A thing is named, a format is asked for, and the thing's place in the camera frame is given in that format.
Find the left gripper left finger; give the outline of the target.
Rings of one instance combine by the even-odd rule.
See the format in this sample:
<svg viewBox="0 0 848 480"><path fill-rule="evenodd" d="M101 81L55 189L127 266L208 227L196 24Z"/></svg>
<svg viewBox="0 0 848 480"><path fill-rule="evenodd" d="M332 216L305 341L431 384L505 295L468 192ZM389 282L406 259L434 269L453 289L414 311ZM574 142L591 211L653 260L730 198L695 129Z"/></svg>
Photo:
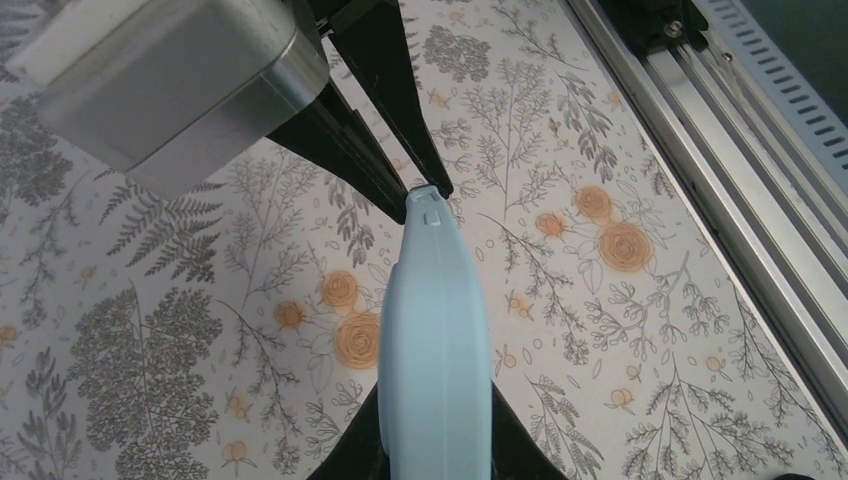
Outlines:
<svg viewBox="0 0 848 480"><path fill-rule="evenodd" d="M378 386L369 392L328 457L308 480L379 480L388 478L388 456L381 442Z"/></svg>

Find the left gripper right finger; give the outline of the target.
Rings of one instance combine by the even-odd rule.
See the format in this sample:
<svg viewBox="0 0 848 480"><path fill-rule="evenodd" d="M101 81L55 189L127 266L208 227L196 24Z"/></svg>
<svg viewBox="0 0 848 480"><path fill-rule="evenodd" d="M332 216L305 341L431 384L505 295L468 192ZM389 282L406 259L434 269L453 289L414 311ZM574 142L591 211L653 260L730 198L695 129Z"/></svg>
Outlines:
<svg viewBox="0 0 848 480"><path fill-rule="evenodd" d="M566 479L535 443L495 384L492 385L491 478Z"/></svg>

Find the light blue phone case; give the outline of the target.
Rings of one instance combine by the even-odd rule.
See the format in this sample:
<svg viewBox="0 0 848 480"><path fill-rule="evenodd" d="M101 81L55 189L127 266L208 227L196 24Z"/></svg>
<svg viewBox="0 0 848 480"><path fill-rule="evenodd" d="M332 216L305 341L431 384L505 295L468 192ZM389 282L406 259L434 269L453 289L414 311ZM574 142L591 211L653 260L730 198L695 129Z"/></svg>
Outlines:
<svg viewBox="0 0 848 480"><path fill-rule="evenodd" d="M478 273L432 185L411 190L385 293L378 358L381 441L393 479L488 479L492 365Z"/></svg>

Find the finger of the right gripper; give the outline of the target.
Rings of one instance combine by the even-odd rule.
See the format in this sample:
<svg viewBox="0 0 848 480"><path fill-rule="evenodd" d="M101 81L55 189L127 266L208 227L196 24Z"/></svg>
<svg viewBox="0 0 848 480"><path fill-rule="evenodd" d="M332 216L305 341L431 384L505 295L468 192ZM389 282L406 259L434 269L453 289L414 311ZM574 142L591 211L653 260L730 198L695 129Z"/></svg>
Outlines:
<svg viewBox="0 0 848 480"><path fill-rule="evenodd" d="M333 81L267 138L345 181L396 223L405 222L406 186Z"/></svg>
<svg viewBox="0 0 848 480"><path fill-rule="evenodd" d="M327 3L330 40L410 160L445 199L452 181L422 115L397 1Z"/></svg>

